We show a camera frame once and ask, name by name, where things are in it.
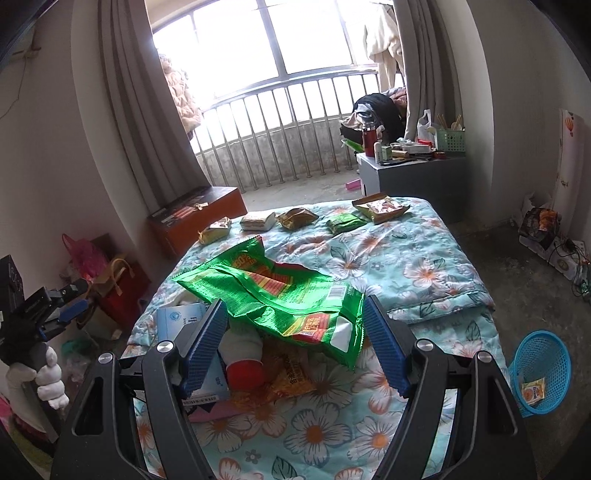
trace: red thermos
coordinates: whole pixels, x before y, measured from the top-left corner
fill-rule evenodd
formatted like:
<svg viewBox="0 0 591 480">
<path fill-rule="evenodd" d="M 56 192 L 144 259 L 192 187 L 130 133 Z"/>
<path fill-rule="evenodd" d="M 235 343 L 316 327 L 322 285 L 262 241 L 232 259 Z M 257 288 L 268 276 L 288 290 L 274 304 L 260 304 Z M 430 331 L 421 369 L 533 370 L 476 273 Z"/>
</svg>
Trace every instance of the red thermos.
<svg viewBox="0 0 591 480">
<path fill-rule="evenodd" d="M 368 157 L 374 157 L 374 143 L 378 141 L 378 133 L 374 122 L 363 122 L 361 125 L 363 151 Z"/>
</svg>

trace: white wall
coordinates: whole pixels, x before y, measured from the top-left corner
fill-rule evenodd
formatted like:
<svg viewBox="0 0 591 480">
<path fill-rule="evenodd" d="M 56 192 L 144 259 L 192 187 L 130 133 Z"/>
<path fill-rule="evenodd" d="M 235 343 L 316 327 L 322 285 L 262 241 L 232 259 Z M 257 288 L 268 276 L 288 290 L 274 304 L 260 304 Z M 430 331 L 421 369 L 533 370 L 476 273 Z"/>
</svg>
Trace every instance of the white wall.
<svg viewBox="0 0 591 480">
<path fill-rule="evenodd" d="M 591 82 L 558 30 L 548 18 L 538 15 L 539 33 L 547 44 L 544 61 L 554 66 L 548 107 L 566 108 L 586 123 L 582 180 L 569 235 L 591 248 Z"/>
<path fill-rule="evenodd" d="M 60 0 L 39 20 L 41 50 L 27 62 L 20 100 L 0 121 L 0 257 L 13 256 L 27 295 L 61 286 L 58 273 L 69 260 L 62 233 L 108 232 L 156 285 L 173 266 L 148 229 L 115 128 L 96 8 L 96 0 Z M 21 72 L 16 63 L 0 73 L 0 112 L 16 97 Z"/>
<path fill-rule="evenodd" d="M 475 169 L 470 211 L 494 225 L 519 209 L 526 193 L 552 193 L 558 109 L 590 124 L 589 80 L 560 33 L 528 0 L 437 2 L 454 51 Z M 590 161 L 583 174 L 589 178 Z M 572 234 L 591 245 L 591 192 L 584 184 Z"/>
<path fill-rule="evenodd" d="M 179 13 L 194 8 L 207 0 L 145 0 L 152 28 L 157 28 Z"/>
<path fill-rule="evenodd" d="M 490 217 L 494 161 L 494 124 L 491 83 L 478 29 L 466 0 L 439 0 L 456 62 L 462 111 L 466 125 L 466 154 L 472 184 L 469 214 L 481 221 Z"/>
</svg>

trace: wooden box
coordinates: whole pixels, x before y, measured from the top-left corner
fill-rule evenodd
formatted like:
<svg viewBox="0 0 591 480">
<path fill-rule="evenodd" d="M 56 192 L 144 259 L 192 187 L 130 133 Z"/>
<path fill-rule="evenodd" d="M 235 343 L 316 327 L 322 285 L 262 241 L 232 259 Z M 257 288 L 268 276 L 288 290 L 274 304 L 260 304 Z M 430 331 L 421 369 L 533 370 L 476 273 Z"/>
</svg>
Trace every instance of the wooden box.
<svg viewBox="0 0 591 480">
<path fill-rule="evenodd" d="M 205 227 L 221 218 L 244 214 L 246 207 L 237 188 L 202 187 L 153 213 L 149 221 L 164 252 L 178 260 L 199 240 Z"/>
</svg>

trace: white plastic bag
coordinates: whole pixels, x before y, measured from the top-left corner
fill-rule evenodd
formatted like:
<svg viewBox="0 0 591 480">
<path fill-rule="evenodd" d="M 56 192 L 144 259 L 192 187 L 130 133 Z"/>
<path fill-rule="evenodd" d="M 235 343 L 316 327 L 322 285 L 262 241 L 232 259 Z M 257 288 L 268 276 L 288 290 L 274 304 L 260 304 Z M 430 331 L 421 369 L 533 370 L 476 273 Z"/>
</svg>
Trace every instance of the white plastic bag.
<svg viewBox="0 0 591 480">
<path fill-rule="evenodd" d="M 431 142 L 431 146 L 435 146 L 435 135 L 428 131 L 429 127 L 435 125 L 431 121 L 431 110 L 427 109 L 423 116 L 417 122 L 417 138 L 421 142 Z"/>
</svg>

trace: plastic bag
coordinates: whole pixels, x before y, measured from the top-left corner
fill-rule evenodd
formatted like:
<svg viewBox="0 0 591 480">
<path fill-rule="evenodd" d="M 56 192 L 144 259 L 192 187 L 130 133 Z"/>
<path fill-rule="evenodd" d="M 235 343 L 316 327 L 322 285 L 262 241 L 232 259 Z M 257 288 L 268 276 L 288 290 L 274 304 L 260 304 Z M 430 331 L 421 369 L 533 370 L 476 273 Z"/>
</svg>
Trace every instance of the plastic bag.
<svg viewBox="0 0 591 480">
<path fill-rule="evenodd" d="M 427 109 L 423 116 L 418 119 L 417 138 L 421 142 L 430 142 L 431 146 L 435 147 L 435 135 L 427 130 L 429 127 L 434 127 L 434 124 L 431 121 L 431 110 Z"/>
<path fill-rule="evenodd" d="M 260 236 L 174 280 L 206 302 L 221 298 L 238 321 L 355 367 L 363 344 L 363 294 L 301 265 L 276 264 L 265 257 Z"/>
<path fill-rule="evenodd" d="M 72 258 L 74 268 L 78 270 L 85 280 L 94 280 L 109 265 L 103 251 L 89 240 L 84 238 L 74 240 L 65 233 L 61 236 L 61 239 Z"/>
</svg>

